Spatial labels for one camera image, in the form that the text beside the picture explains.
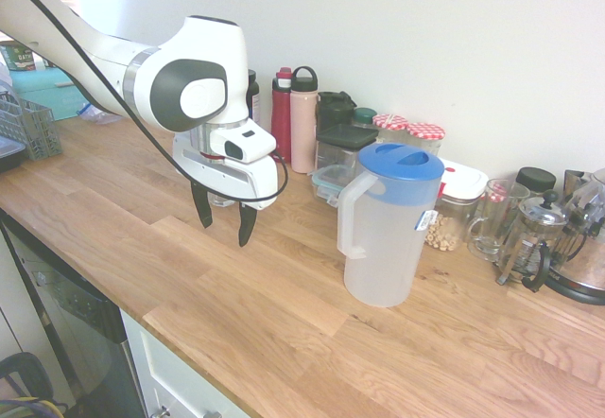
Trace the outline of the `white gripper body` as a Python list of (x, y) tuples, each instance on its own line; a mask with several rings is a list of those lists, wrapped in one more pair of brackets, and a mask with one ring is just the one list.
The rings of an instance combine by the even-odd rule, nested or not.
[(185, 172), (214, 194), (229, 196), (231, 200), (264, 198), (248, 202), (256, 210), (263, 210), (276, 200), (272, 195), (278, 191), (278, 169), (268, 155), (249, 164), (230, 158), (210, 160), (194, 149), (187, 133), (177, 133), (172, 156)]

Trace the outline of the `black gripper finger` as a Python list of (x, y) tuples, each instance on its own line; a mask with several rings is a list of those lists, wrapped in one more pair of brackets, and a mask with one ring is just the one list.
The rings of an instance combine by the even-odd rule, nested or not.
[(257, 210), (243, 202), (238, 203), (238, 210), (240, 216), (238, 244), (240, 247), (244, 247), (251, 238), (257, 218)]
[(208, 200), (208, 190), (198, 182), (190, 182), (190, 184), (199, 220), (204, 228), (208, 228), (213, 223), (211, 205)]

